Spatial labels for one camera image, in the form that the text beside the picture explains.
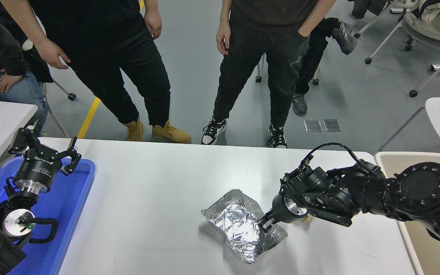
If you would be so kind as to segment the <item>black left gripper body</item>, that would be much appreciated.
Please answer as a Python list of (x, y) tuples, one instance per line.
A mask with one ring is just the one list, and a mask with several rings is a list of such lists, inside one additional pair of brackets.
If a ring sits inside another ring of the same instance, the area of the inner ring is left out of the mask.
[(62, 167), (61, 160), (56, 157), (57, 151), (52, 148), (28, 149), (23, 155), (23, 162), (14, 176), (14, 186), (22, 187), (26, 181), (33, 181), (45, 187), (51, 187)]

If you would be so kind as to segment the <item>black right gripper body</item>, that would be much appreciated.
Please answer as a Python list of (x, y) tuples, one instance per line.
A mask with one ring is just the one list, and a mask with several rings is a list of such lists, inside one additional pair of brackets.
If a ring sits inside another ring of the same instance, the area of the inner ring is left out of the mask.
[(300, 207), (286, 195), (276, 195), (272, 201), (274, 223), (293, 223), (307, 216), (307, 209)]

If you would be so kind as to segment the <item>person's hand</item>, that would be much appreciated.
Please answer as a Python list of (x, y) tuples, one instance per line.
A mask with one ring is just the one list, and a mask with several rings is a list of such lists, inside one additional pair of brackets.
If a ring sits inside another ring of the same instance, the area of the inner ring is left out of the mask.
[(12, 76), (4, 73), (0, 77), (0, 93), (7, 93), (11, 87), (23, 79), (23, 75)]

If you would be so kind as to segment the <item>person's right hand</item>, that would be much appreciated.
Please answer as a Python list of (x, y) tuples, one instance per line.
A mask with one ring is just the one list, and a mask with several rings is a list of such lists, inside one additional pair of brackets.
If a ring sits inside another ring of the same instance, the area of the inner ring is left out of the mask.
[(51, 40), (45, 38), (42, 41), (34, 42), (34, 45), (40, 54), (40, 57), (50, 66), (56, 69), (66, 70), (68, 66), (65, 65), (63, 61), (66, 63), (71, 62), (70, 58), (63, 52), (63, 50), (56, 45), (56, 43)]
[(221, 20), (219, 23), (218, 32), (215, 36), (215, 41), (218, 51), (224, 56), (229, 54), (230, 35), (231, 29), (229, 20)]

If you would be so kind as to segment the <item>person's left hand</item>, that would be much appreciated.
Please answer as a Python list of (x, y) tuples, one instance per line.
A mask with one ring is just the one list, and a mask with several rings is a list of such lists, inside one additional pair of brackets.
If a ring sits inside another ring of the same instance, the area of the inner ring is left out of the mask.
[(161, 35), (162, 20), (158, 10), (146, 10), (144, 15), (145, 23), (153, 40)]

